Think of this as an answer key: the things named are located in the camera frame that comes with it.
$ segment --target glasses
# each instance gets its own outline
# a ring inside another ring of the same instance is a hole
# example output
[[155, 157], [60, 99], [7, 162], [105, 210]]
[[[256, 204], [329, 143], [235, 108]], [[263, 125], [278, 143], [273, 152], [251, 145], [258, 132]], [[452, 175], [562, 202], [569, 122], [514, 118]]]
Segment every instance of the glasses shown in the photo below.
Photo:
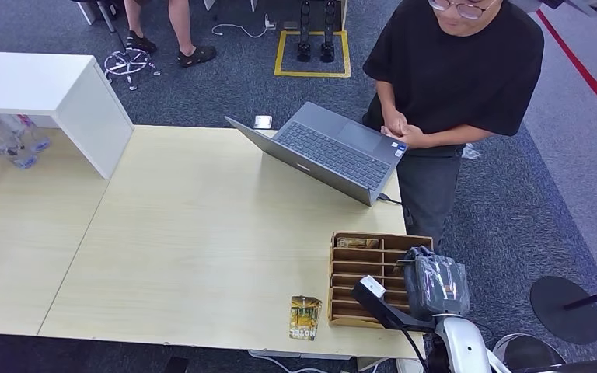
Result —
[[477, 5], [466, 4], [466, 3], [456, 3], [451, 2], [450, 0], [429, 0], [429, 5], [433, 9], [439, 10], [444, 12], [445, 10], [449, 9], [452, 5], [456, 5], [456, 11], [459, 12], [459, 15], [463, 18], [467, 19], [479, 19], [484, 12], [486, 12], [493, 4], [495, 4], [497, 0], [493, 0], [486, 8], [482, 9]]

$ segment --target plastic bag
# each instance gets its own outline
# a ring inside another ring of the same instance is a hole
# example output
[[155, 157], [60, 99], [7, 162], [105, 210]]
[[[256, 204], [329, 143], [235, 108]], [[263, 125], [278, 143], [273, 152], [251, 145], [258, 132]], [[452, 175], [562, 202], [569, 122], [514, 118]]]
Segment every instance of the plastic bag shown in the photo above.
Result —
[[481, 157], [482, 154], [475, 150], [475, 147], [472, 144], [466, 144], [466, 147], [463, 148], [463, 154], [461, 154], [461, 158], [465, 159], [478, 159]]
[[465, 315], [470, 310], [466, 266], [442, 255], [418, 256], [416, 261], [420, 307], [432, 315]]

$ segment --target floor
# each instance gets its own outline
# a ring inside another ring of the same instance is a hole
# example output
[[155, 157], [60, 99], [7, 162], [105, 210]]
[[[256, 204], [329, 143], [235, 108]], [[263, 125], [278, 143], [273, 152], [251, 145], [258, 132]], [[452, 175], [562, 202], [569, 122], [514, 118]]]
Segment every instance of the floor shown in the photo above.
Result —
[[[142, 78], [135, 92], [123, 82], [114, 88], [137, 124], [224, 127], [223, 115], [251, 123], [256, 114], [270, 114], [278, 126], [306, 100], [359, 118], [373, 94], [362, 62], [398, 2], [351, 0], [351, 78], [306, 79], [273, 76], [277, 32], [256, 40], [234, 29], [223, 30], [223, 37], [211, 34], [217, 23], [239, 23], [252, 33], [260, 28], [262, 11], [250, 13], [248, 2], [238, 0], [219, 0], [209, 13], [201, 1], [191, 0], [194, 39], [214, 44], [219, 56], [209, 64], [178, 68], [164, 2], [153, 1], [146, 6], [144, 27], [159, 45], [155, 61], [162, 75]], [[258, 6], [273, 20], [290, 17], [293, 3], [260, 0]], [[101, 60], [113, 49], [104, 25], [87, 26], [75, 4], [39, 4], [34, 9], [0, 2], [0, 51], [94, 54]], [[567, 5], [543, 13], [597, 78], [597, 16]], [[123, 19], [117, 26], [126, 30]], [[597, 359], [597, 342], [576, 346], [558, 340], [529, 307], [529, 287], [543, 275], [563, 276], [597, 292], [597, 97], [554, 39], [544, 35], [543, 73], [525, 125], [513, 138], [482, 141], [477, 145], [482, 156], [463, 163], [443, 249], [467, 265], [470, 318], [493, 330], [485, 336], [489, 345], [508, 333], [530, 333], [569, 361], [591, 360]], [[0, 336], [0, 371], [162, 371], [169, 356], [189, 357], [191, 371], [278, 371], [241, 351]], [[339, 361], [288, 364], [353, 369], [351, 362]], [[381, 371], [394, 367], [388, 363]]]

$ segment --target laptop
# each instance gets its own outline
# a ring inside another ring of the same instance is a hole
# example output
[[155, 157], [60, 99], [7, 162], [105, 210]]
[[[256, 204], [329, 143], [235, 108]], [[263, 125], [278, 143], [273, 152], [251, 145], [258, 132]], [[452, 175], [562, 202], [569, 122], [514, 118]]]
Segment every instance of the laptop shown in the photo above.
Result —
[[314, 103], [268, 136], [225, 117], [258, 148], [372, 206], [407, 150], [406, 144]]

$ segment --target red stripe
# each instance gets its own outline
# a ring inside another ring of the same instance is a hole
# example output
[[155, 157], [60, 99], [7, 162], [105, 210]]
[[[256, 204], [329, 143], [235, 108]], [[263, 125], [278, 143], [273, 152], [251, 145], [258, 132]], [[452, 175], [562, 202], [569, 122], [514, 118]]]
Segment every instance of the red stripe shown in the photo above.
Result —
[[592, 74], [589, 74], [589, 71], [587, 70], [587, 68], [585, 68], [585, 66], [580, 62], [580, 60], [578, 60], [578, 58], [575, 57], [575, 54], [573, 54], [573, 51], [571, 51], [571, 49], [568, 47], [568, 45], [560, 37], [560, 34], [557, 33], [557, 31], [555, 30], [553, 25], [550, 24], [550, 21], [548, 21], [548, 18], [546, 18], [546, 16], [541, 12], [541, 9], [537, 10], [536, 14], [541, 19], [541, 22], [543, 22], [543, 25], [546, 26], [548, 31], [550, 31], [550, 34], [553, 35], [553, 37], [555, 38], [557, 43], [562, 48], [562, 51], [564, 51], [564, 53], [567, 55], [568, 59], [571, 60], [571, 63], [573, 63], [573, 66], [575, 66], [575, 68], [578, 70], [580, 75], [582, 75], [582, 78], [585, 80], [585, 82], [587, 82], [587, 84], [589, 85], [589, 88], [591, 88], [592, 91], [594, 91], [594, 93], [597, 95], [597, 80], [594, 79]]

